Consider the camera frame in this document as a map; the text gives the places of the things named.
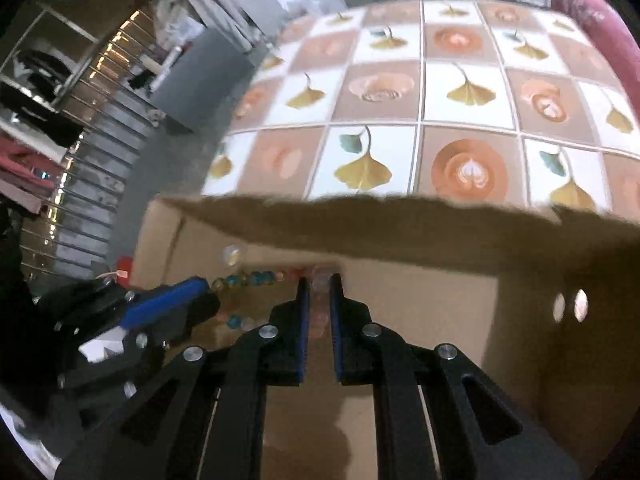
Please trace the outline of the brown cardboard box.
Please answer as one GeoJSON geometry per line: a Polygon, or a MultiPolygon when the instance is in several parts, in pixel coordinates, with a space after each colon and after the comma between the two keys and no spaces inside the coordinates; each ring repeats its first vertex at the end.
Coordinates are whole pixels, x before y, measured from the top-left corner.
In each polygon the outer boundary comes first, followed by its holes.
{"type": "Polygon", "coordinates": [[[161,197],[132,282],[331,268],[410,344],[449,342],[593,474],[639,408],[639,227],[610,214],[428,198],[161,197]]]}

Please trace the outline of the grey cabinet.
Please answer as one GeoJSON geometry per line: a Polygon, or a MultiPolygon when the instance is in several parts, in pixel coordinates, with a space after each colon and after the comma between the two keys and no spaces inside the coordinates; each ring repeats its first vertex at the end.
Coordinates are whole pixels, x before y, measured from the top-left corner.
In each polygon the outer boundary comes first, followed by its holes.
{"type": "Polygon", "coordinates": [[[151,104],[174,122],[201,132],[233,87],[253,73],[250,57],[219,30],[206,28],[151,93],[151,104]]]}

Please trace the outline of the white plastic bag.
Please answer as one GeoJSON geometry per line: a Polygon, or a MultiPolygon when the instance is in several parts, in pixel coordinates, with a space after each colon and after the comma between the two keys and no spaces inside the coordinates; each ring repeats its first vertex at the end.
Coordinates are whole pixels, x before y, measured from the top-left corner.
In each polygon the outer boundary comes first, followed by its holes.
{"type": "Polygon", "coordinates": [[[342,13],[348,10],[345,0],[299,0],[305,12],[312,16],[342,13]]]}

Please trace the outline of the ginkgo patterned bed sheet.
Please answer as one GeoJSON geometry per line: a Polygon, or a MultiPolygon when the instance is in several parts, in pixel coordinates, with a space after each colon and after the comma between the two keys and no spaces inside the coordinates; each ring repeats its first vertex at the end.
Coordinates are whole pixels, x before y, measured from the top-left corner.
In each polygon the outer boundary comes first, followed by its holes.
{"type": "Polygon", "coordinates": [[[639,118],[569,16],[399,0],[299,18],[259,65],[202,191],[421,195],[639,217],[639,118]]]}

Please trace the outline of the pink floral blanket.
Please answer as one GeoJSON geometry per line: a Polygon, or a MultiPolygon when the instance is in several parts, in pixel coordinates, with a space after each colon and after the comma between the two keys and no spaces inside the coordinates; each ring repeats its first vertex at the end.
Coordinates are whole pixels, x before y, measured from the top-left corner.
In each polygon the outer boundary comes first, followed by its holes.
{"type": "Polygon", "coordinates": [[[551,7],[572,18],[610,64],[639,117],[639,58],[637,41],[605,0],[551,0],[551,7]]]}

